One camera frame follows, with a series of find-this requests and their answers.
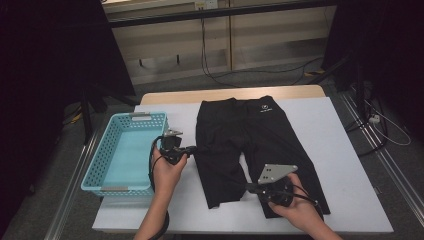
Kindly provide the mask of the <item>person's left hand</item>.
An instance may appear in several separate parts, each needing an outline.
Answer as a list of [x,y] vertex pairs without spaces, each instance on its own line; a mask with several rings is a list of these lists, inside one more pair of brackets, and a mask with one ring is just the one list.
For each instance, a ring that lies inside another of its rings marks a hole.
[[154,151],[153,159],[155,196],[171,198],[187,164],[187,155],[184,154],[176,165],[170,164],[158,151]]

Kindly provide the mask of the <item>person's right hand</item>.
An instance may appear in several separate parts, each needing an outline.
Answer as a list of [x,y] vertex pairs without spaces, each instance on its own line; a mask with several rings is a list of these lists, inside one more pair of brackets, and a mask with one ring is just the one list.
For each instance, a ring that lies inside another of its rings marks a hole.
[[323,221],[313,204],[305,200],[307,194],[303,191],[298,176],[290,173],[288,178],[294,184],[294,193],[297,194],[297,197],[293,198],[288,207],[276,205],[272,202],[269,202],[268,205],[274,213],[286,218],[294,227],[313,235],[313,231],[317,230],[323,224]]

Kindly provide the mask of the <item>aluminium floor rail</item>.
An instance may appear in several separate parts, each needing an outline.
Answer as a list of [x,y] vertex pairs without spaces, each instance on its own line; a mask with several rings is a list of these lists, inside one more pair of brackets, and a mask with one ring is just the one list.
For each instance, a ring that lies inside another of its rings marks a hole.
[[388,137],[385,134],[381,134],[374,123],[362,120],[359,117],[359,113],[356,110],[357,104],[354,102],[352,96],[349,94],[341,94],[340,98],[352,115],[355,124],[359,126],[362,134],[370,144],[371,152],[380,160],[409,208],[419,223],[424,227],[424,199],[407,179],[393,156],[383,144],[384,141],[389,141]]
[[71,179],[68,182],[66,191],[55,212],[53,220],[49,225],[44,240],[60,240],[67,219],[72,210],[77,192],[80,189],[80,184],[82,182],[82,178],[84,177],[89,157],[94,150],[97,139],[98,134],[93,133],[91,137],[84,140],[84,145],[81,154],[79,155],[76,167],[73,170]]

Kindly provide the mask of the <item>black stand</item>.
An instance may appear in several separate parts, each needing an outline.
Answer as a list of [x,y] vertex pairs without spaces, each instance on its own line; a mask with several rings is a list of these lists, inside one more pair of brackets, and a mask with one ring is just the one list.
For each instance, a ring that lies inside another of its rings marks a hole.
[[[309,82],[309,85],[317,85],[327,79],[330,76],[333,76],[336,72],[339,72],[344,68],[352,59],[352,54],[345,55],[341,60],[333,64],[323,74],[315,77]],[[356,75],[356,88],[355,88],[355,103],[356,109],[360,117],[366,117],[365,103],[364,103],[364,82],[363,82],[363,67],[357,65],[357,75]]]
[[90,117],[90,106],[95,111],[105,112],[107,104],[103,100],[104,96],[110,96],[129,106],[136,106],[137,102],[128,98],[127,96],[118,94],[112,90],[105,88],[99,84],[87,84],[81,89],[81,113],[83,116],[85,139],[84,144],[87,144],[93,135],[93,127]]

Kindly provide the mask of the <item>wooden table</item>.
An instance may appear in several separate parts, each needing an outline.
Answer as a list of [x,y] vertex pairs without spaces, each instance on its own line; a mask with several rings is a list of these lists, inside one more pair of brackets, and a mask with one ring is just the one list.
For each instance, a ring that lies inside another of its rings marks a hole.
[[296,85],[148,93],[142,97],[140,104],[185,104],[229,98],[256,99],[266,95],[274,99],[325,97],[324,90],[319,85]]

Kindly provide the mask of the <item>white wall socket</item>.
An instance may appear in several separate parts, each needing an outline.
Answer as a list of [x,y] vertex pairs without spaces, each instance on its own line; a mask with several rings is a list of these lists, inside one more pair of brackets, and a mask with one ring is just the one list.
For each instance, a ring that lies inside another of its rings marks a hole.
[[211,10],[218,8],[218,0],[196,0],[194,2],[196,10]]

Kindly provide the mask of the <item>black pants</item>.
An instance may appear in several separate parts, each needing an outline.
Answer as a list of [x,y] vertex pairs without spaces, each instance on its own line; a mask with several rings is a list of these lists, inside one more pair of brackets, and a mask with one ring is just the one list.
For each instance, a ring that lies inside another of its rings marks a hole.
[[266,164],[295,165],[303,188],[330,209],[315,167],[286,113],[270,96],[201,103],[194,153],[207,205],[238,201],[248,180],[256,182]]

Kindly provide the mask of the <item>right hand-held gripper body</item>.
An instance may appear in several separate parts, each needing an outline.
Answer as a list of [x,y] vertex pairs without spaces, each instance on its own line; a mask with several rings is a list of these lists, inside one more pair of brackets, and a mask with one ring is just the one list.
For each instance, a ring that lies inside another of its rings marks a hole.
[[265,164],[256,185],[260,199],[288,207],[293,200],[293,185],[288,175],[297,170],[296,165]]

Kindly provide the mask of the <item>light blue plastic basket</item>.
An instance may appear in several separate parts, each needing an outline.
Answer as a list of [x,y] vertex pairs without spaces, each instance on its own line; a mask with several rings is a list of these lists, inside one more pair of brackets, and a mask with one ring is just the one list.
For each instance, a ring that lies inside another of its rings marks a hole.
[[97,196],[150,197],[149,153],[168,129],[165,112],[114,114],[81,183]]

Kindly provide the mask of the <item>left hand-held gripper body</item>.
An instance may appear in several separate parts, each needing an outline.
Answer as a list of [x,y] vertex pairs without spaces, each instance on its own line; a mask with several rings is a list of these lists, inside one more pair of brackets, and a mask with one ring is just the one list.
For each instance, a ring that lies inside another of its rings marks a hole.
[[183,155],[190,156],[188,147],[180,147],[182,132],[167,130],[161,139],[160,153],[172,165],[176,165]]

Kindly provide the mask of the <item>black curtain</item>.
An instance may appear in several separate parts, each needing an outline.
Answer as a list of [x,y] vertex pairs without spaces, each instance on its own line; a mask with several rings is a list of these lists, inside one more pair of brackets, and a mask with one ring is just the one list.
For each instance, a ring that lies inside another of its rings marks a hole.
[[0,0],[0,221],[11,218],[85,88],[131,95],[101,0]]
[[424,0],[341,0],[322,67],[351,59],[335,72],[346,89],[363,67],[363,79],[424,140]]

